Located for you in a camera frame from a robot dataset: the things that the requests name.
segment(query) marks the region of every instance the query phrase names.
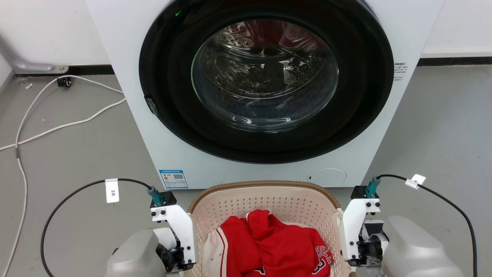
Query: laundry basket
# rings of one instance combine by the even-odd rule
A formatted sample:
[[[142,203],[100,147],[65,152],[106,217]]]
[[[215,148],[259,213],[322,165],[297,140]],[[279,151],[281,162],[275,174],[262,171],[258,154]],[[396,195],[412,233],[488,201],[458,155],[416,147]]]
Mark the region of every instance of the laundry basket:
[[[284,223],[295,223],[318,230],[334,256],[335,277],[355,277],[344,262],[338,236],[338,201],[320,186],[294,181],[238,182],[211,187],[189,206],[198,232],[198,251],[208,234],[230,216],[245,217],[255,209],[267,209]],[[185,277],[201,276],[201,257]]]

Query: washing machine door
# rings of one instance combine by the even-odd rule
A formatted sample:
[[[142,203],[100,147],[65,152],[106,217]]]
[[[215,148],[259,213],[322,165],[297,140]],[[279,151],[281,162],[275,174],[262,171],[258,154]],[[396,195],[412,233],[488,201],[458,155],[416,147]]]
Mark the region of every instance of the washing machine door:
[[[150,27],[139,69],[149,108],[175,135],[268,164],[359,135],[383,108],[393,68],[360,1],[175,0]]]

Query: front-loading washing machine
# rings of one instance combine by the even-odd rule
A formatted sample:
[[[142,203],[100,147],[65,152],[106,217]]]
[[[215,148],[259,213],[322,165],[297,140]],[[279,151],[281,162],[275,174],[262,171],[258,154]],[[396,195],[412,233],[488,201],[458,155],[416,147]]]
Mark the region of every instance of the front-loading washing machine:
[[[359,185],[443,2],[87,0],[166,189]]]

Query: black cable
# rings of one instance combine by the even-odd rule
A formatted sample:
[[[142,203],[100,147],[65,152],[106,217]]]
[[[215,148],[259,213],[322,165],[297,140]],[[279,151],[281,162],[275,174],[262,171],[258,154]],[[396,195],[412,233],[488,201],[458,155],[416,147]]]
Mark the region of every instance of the black cable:
[[[126,178],[118,178],[118,181],[126,181],[126,182],[133,182],[133,183],[137,183],[137,184],[140,184],[140,185],[143,185],[145,186],[146,188],[148,189],[152,189],[149,185],[147,185],[146,183],[144,182],[140,182],[140,181],[137,181],[137,180],[133,180],[133,179],[126,179]],[[51,219],[53,218],[53,216],[55,215],[55,213],[57,212],[57,210],[68,200],[70,199],[70,197],[74,196],[75,194],[77,194],[78,192],[80,192],[81,190],[85,189],[85,188],[88,188],[90,186],[93,186],[93,185],[96,185],[96,184],[100,184],[100,183],[105,183],[106,180],[99,180],[99,181],[96,181],[96,182],[92,182],[90,184],[87,184],[79,189],[77,189],[76,191],[70,193],[70,195],[68,195],[67,197],[65,197],[65,199],[63,199],[59,204],[58,206],[56,206],[56,208],[51,212],[50,216],[48,217],[48,220],[46,221],[46,224],[44,225],[44,229],[43,229],[43,233],[41,234],[41,262],[43,263],[43,267],[44,267],[44,270],[46,271],[46,273],[48,274],[48,276],[50,277],[54,277],[53,274],[51,273],[50,269],[48,268],[48,265],[46,264],[46,259],[44,258],[44,237],[46,236],[46,230],[48,229],[48,225],[50,225],[50,222],[51,222]]]
[[[400,180],[403,180],[403,181],[406,181],[407,179],[404,178],[404,177],[401,177],[401,176],[398,176],[398,175],[392,175],[392,174],[383,174],[383,175],[379,175],[378,177],[376,177],[376,179],[380,179],[382,177],[393,177],[393,178],[396,178],[396,179],[400,179]],[[473,252],[473,277],[478,277],[478,265],[477,265],[477,240],[475,238],[475,231],[473,230],[473,226],[471,225],[471,221],[470,219],[468,218],[468,216],[466,215],[466,213],[464,213],[464,211],[462,209],[460,209],[460,207],[458,207],[457,205],[455,205],[453,202],[451,202],[450,200],[448,200],[446,197],[438,194],[437,192],[423,186],[423,185],[420,185],[420,184],[417,184],[418,187],[421,187],[423,188],[424,190],[427,190],[428,192],[436,195],[437,197],[439,197],[440,199],[444,200],[446,203],[448,203],[449,205],[453,206],[453,208],[455,208],[458,212],[460,212],[460,214],[464,217],[464,219],[466,220],[466,223],[468,224],[468,228],[470,229],[470,234],[471,234],[471,247],[472,247],[472,252]]]
[[[393,178],[396,178],[396,179],[400,179],[400,180],[406,181],[406,178],[401,177],[401,176],[398,176],[398,175],[393,175],[393,174],[382,174],[382,175],[379,175],[378,177],[376,177],[376,179],[381,179],[382,177],[393,177]]]

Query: sticker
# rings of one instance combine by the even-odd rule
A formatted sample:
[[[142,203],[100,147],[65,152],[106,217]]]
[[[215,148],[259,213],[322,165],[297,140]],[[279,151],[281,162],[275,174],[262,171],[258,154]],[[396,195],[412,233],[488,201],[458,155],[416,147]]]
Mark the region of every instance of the sticker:
[[[395,63],[395,73],[393,77],[393,81],[401,81],[403,80],[403,74],[405,74],[408,70],[408,66],[406,63]]]
[[[118,179],[106,179],[106,202],[114,203],[120,200]]]
[[[188,188],[182,170],[159,170],[159,173],[166,188]]]

